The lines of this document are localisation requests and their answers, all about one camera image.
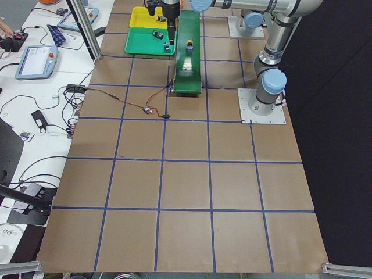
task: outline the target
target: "yellow tray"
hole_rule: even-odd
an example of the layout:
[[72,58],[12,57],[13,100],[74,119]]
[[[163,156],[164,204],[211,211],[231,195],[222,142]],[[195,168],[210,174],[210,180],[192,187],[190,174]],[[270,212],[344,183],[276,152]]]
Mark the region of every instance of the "yellow tray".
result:
[[134,7],[132,15],[130,17],[130,27],[145,27],[145,28],[161,28],[167,29],[167,20],[165,22],[157,21],[158,16],[163,15],[161,7],[155,8],[155,15],[150,16],[147,8],[145,7]]

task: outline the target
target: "green tray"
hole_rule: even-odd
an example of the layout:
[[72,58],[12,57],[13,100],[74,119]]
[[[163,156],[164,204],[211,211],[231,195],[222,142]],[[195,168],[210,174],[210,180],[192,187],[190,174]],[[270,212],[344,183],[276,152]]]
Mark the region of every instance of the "green tray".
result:
[[[153,31],[163,33],[164,38],[162,40],[152,35]],[[129,29],[127,43],[124,51],[129,54],[146,54],[146,55],[163,55],[171,56],[174,55],[176,42],[174,45],[169,45],[170,53],[164,51],[164,43],[168,42],[168,30],[167,29],[154,29],[154,28],[141,28],[132,27]]]

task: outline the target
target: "green conveyor belt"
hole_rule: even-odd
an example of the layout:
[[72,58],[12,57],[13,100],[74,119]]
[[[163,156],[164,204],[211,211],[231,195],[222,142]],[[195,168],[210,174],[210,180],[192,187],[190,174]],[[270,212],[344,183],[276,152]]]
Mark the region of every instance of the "green conveyor belt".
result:
[[[193,40],[194,50],[187,51],[187,41]],[[178,24],[176,50],[175,93],[199,94],[202,92],[200,77],[200,14],[181,10]]]

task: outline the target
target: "dark blue cloth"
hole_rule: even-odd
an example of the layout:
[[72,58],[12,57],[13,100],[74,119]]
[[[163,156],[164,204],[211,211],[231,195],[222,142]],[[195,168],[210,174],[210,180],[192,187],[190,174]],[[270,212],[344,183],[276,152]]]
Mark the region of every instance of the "dark blue cloth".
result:
[[59,31],[58,27],[53,26],[53,25],[49,25],[49,24],[47,24],[46,26],[48,27],[49,31],[51,32],[53,41],[56,44],[56,46],[59,47],[60,45],[62,45],[66,41],[66,38],[64,37],[62,32]]

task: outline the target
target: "tiled table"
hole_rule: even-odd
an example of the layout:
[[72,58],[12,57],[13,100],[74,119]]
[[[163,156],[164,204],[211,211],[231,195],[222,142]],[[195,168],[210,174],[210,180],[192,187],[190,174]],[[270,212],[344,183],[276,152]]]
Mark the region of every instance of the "tiled table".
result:
[[[174,59],[123,52],[137,5],[116,0],[90,88],[145,104]],[[157,95],[151,105],[170,119],[87,92],[38,256],[44,271],[321,271],[327,255],[288,112],[286,125],[240,123],[236,88],[255,86],[264,41],[228,38],[234,12],[202,16],[205,89]]]

